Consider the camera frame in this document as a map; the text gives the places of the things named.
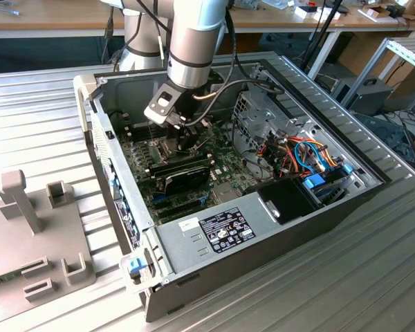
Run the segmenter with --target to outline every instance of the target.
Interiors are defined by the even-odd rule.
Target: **robotic arm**
[[[124,10],[126,40],[134,33],[137,34],[122,56],[122,70],[161,66],[157,29],[160,29],[160,35],[166,35],[166,32],[158,27],[148,12],[159,17],[163,25],[172,25],[167,61],[169,80],[155,94],[145,110],[145,115],[161,126],[168,123],[180,129],[179,124],[186,120],[187,114],[181,111],[177,113],[176,107],[190,103],[191,100],[188,99],[192,99],[193,92],[208,82],[211,63],[225,31],[224,19],[228,1],[101,1]]]

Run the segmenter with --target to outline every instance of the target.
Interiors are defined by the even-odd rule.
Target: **aluminum workbench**
[[[94,285],[0,323],[0,331],[415,331],[415,171],[287,59],[266,58],[393,180],[335,230],[154,323],[118,271],[121,256],[77,116],[72,78],[107,66],[0,75],[0,169],[28,189],[73,184]],[[219,57],[225,61],[228,57]],[[297,106],[279,96],[295,114]]]

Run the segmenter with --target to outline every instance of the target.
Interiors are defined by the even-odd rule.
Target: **warning label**
[[[199,221],[215,252],[223,252],[255,237],[237,207]]]

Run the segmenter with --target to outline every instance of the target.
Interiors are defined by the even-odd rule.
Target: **black cable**
[[[235,35],[234,22],[232,20],[232,16],[230,16],[230,12],[228,9],[226,9],[225,20],[226,26],[228,27],[230,33],[230,42],[232,44],[232,62],[230,64],[229,73],[223,83],[223,86],[229,83],[230,78],[232,77],[232,73],[234,72],[235,59],[237,58],[237,36]]]
[[[396,67],[395,68],[395,70],[394,71],[392,71],[392,74],[390,74],[390,76],[389,76],[389,78],[386,80],[386,84],[387,83],[389,83],[389,81],[390,81],[390,79],[392,78],[392,76],[394,76],[395,75],[395,73],[398,71],[398,69],[400,69],[402,66],[404,66],[404,64],[406,63],[406,61],[405,60],[403,60],[401,63],[400,63],[400,65],[398,66],[398,67]]]
[[[320,42],[322,41],[324,35],[326,34],[327,28],[331,25],[332,19],[335,16],[335,13],[337,12],[337,10],[340,7],[341,3],[342,3],[342,0],[336,0],[333,3],[332,10],[331,10],[329,16],[327,17],[327,20],[324,22],[324,25],[321,28],[320,33],[318,34],[318,38],[312,43],[312,45],[313,45],[312,49],[308,50],[308,52],[305,52],[304,61],[302,62],[302,65],[300,67],[300,69],[302,71],[306,70],[308,63],[310,62],[310,60],[313,56],[313,53],[315,53],[315,51],[318,48],[318,45],[320,45]]]
[[[315,34],[317,33],[318,28],[320,27],[321,18],[323,17],[323,12],[324,12],[324,7],[325,7],[325,6],[326,6],[326,1],[323,1],[323,6],[322,6],[322,8],[321,8],[320,19],[318,20],[317,26],[315,27],[315,31],[313,32],[313,34],[312,34],[311,38],[309,39],[309,43],[307,44],[306,50],[304,50],[301,65],[303,64],[303,62],[304,62],[304,57],[306,56],[306,53],[307,53],[307,51],[308,51],[309,47],[311,47],[312,41],[313,41],[313,39],[315,38]]]
[[[214,106],[215,102],[220,98],[221,94],[226,91],[227,89],[229,89],[231,86],[234,86],[236,84],[240,84],[240,83],[254,83],[255,80],[253,79],[244,79],[244,80],[236,80],[233,81],[231,83],[226,84],[225,86],[222,86],[217,92],[216,95],[214,96],[214,98],[211,100],[211,102],[209,103],[209,105],[206,107],[205,111],[203,112],[203,114],[201,114],[201,116],[197,119],[195,119],[194,121],[191,121],[189,123],[184,124],[184,127],[192,127],[194,125],[196,125],[197,123],[199,123],[200,121],[202,121],[202,119],[204,119],[204,117],[210,112],[210,110],[212,109],[212,107]],[[267,84],[270,85],[270,82],[264,82],[261,81],[260,84]]]
[[[127,42],[124,43],[123,47],[119,50],[118,52],[118,56],[117,56],[117,60],[116,62],[113,64],[113,71],[116,71],[117,69],[117,65],[118,62],[120,61],[123,51],[126,49],[126,47],[128,47],[128,45],[137,37],[138,32],[140,31],[140,24],[141,24],[141,17],[142,17],[143,13],[140,13],[138,15],[138,22],[137,22],[137,29],[135,31],[135,33],[132,35],[131,38],[129,38],[129,40]]]
[[[331,93],[331,87],[324,83],[320,78],[316,77],[315,81],[318,83],[318,85],[321,86],[323,90],[325,90],[327,93]]]
[[[234,122],[232,123],[232,133],[231,133],[230,144],[231,144],[231,145],[232,145],[232,147],[234,148],[235,152],[237,152],[238,154],[240,154],[240,153],[237,151],[237,148],[235,147],[235,144],[234,144],[235,127],[236,127],[236,125],[237,125],[237,122],[238,122],[238,117],[235,117]],[[243,156],[243,159],[244,159],[244,160],[246,160],[246,162],[247,162],[247,163],[250,163],[250,164],[252,164],[252,165],[255,165],[255,166],[260,167],[261,174],[263,174],[263,169],[264,169],[266,172],[268,172],[268,173],[269,173],[269,175],[272,175],[272,171],[271,171],[270,169],[268,169],[268,168],[264,167],[263,165],[260,165],[260,164],[256,163],[255,161],[249,160],[249,159],[247,159],[245,156]]]
[[[254,78],[251,78],[246,73],[246,71],[243,69],[243,67],[240,64],[240,61],[239,61],[239,58],[238,58],[238,55],[237,55],[237,38],[236,38],[236,34],[235,34],[234,22],[232,20],[232,16],[230,15],[229,10],[227,10],[227,9],[226,9],[225,20],[226,20],[226,26],[228,27],[228,31],[230,33],[230,41],[231,41],[231,46],[232,46],[232,61],[231,61],[231,64],[230,64],[230,69],[229,69],[228,76],[226,77],[226,79],[225,79],[223,85],[221,86],[221,88],[216,92],[216,95],[221,94],[222,92],[224,92],[224,88],[228,85],[228,83],[230,81],[230,78],[232,77],[235,64],[237,64],[237,66],[239,67],[239,70],[241,71],[243,76],[246,77],[246,79],[248,80],[249,83],[254,83],[259,88],[261,88],[261,89],[263,89],[267,92],[270,92],[270,93],[276,93],[276,94],[284,93],[284,90],[282,88],[280,88],[277,84],[274,84],[272,82],[263,81],[263,80],[256,80]],[[279,89],[279,90],[275,91],[275,90],[268,89],[268,88],[262,86],[262,84],[271,86],[274,89]],[[189,124],[186,124],[185,126],[190,127],[190,126],[192,126],[192,123],[193,122],[190,122]]]
[[[233,55],[229,76],[232,75],[234,65],[237,64],[241,74],[246,79],[253,80],[254,81],[253,83],[256,84],[259,88],[261,88],[261,89],[263,89],[267,92],[270,92],[270,93],[276,93],[276,94],[284,93],[284,90],[278,84],[263,81],[263,80],[256,80],[254,78],[251,78],[249,76],[249,74],[247,74],[246,71],[244,70],[244,68],[242,67],[242,65],[240,63],[240,60],[238,58],[238,55],[237,55],[237,34],[235,33],[234,22],[232,20],[232,17],[230,16],[229,10],[226,10],[226,26],[228,27],[228,31],[230,33],[230,38],[231,38],[231,42],[232,42],[232,55]],[[260,84],[268,85],[268,86],[272,87],[273,89],[278,89],[278,91],[270,90],[270,89],[268,89],[268,88],[266,88],[266,87],[264,87]]]
[[[152,11],[149,10],[149,8],[141,1],[141,0],[137,0],[138,4],[143,8],[143,10],[159,25],[161,26],[167,33],[171,34],[171,30],[164,25],[163,23],[161,23],[161,21],[158,19],[158,17],[156,15],[153,14]]]
[[[101,59],[101,64],[104,63],[104,56],[106,55],[106,51],[108,50],[109,46],[109,40],[113,36],[113,7],[111,6],[111,12],[109,13],[109,19],[106,23],[106,28],[104,29],[104,48],[103,48],[103,54]]]

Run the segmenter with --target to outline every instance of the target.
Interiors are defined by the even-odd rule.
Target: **blue clip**
[[[144,257],[136,257],[129,262],[129,273],[135,273],[147,267],[147,262]]]
[[[349,164],[344,164],[343,169],[346,171],[347,174],[350,174],[353,172],[353,168]]]
[[[318,185],[322,185],[325,182],[326,181],[324,181],[322,176],[319,175],[319,174],[314,174],[314,175],[308,176],[306,178],[306,180],[304,180],[304,184],[306,184],[306,186],[309,189],[313,189],[313,188],[317,187]]]

